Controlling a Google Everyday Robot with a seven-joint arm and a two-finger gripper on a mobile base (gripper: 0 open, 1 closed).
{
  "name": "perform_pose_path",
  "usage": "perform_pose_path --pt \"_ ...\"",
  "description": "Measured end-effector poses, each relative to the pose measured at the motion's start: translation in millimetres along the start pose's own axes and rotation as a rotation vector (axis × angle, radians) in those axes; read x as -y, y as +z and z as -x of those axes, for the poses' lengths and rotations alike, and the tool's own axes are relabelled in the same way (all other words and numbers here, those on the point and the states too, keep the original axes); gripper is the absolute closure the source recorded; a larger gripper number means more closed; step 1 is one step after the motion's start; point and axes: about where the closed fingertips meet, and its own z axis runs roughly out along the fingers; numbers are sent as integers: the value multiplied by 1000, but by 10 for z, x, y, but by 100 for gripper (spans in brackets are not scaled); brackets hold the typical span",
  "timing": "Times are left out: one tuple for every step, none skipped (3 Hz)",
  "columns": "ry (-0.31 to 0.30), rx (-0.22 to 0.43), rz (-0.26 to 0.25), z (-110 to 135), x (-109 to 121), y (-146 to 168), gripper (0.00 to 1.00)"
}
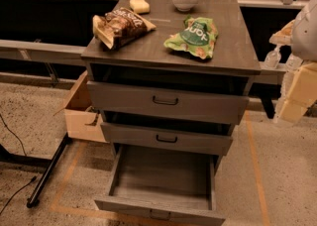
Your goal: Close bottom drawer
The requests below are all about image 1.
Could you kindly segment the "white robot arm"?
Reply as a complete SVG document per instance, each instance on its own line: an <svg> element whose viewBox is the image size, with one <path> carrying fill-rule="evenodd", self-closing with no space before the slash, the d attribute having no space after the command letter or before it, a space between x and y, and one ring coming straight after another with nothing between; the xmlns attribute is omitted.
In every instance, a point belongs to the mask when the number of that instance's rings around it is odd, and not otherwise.
<svg viewBox="0 0 317 226"><path fill-rule="evenodd" d="M310 0L293 21L269 40L291 46L274 123L292 126L317 101L317 0Z"/></svg>

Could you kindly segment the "white gripper with cover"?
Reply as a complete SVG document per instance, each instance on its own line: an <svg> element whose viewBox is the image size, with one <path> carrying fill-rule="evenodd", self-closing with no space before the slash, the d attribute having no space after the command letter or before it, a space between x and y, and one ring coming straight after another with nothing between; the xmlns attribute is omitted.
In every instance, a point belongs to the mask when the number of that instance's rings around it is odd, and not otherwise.
<svg viewBox="0 0 317 226"><path fill-rule="evenodd" d="M283 78L275 124L296 124L317 100L317 62L308 62Z"/></svg>

